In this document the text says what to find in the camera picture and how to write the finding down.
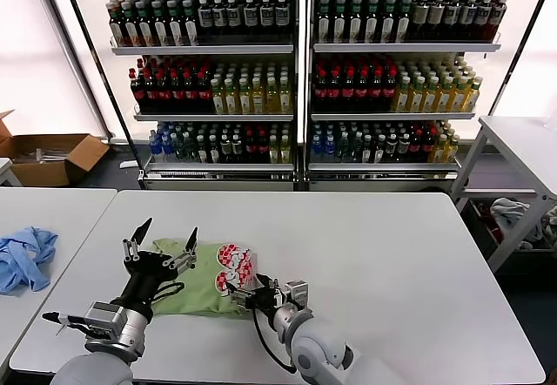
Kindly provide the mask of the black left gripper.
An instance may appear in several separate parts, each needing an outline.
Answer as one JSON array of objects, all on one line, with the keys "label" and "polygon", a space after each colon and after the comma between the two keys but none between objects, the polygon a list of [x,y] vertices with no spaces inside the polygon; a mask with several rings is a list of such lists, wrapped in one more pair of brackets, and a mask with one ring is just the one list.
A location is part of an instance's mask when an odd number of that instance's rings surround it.
[{"label": "black left gripper", "polygon": [[184,250],[175,257],[164,253],[139,251],[150,226],[148,218],[138,226],[129,239],[123,239],[124,266],[130,275],[124,291],[110,304],[135,311],[142,316],[153,316],[151,304],[178,292],[175,279],[178,272],[195,267],[197,261],[198,228],[186,241]]}]

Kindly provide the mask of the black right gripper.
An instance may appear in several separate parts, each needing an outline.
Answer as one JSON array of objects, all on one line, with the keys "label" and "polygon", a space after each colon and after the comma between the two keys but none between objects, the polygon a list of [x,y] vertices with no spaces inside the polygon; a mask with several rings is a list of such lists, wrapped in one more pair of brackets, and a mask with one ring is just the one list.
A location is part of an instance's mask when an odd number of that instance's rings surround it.
[{"label": "black right gripper", "polygon": [[279,281],[266,274],[256,274],[256,278],[258,288],[253,291],[226,282],[228,295],[239,307],[247,311],[257,309],[263,314],[275,314],[285,304],[286,298],[279,289]]}]

